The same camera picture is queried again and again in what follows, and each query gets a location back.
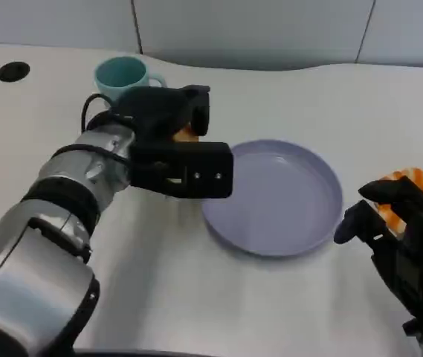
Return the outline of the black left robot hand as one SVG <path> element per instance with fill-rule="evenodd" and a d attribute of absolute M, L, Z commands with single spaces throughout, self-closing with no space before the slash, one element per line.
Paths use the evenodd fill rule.
<path fill-rule="evenodd" d="M 182 131 L 197 140 L 209 127 L 210 87 L 137 86 L 121 95 L 112 111 L 130 119 L 139 142 L 170 141 Z"/>

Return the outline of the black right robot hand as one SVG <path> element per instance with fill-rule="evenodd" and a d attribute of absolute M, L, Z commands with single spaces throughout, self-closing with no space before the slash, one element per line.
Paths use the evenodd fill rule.
<path fill-rule="evenodd" d="M 334 241 L 357 237 L 372 249 L 372 262 L 412 320 L 407 336 L 423 344 L 423 190 L 408 177 L 380 179 L 360 188 L 362 200 L 348 208 Z"/>

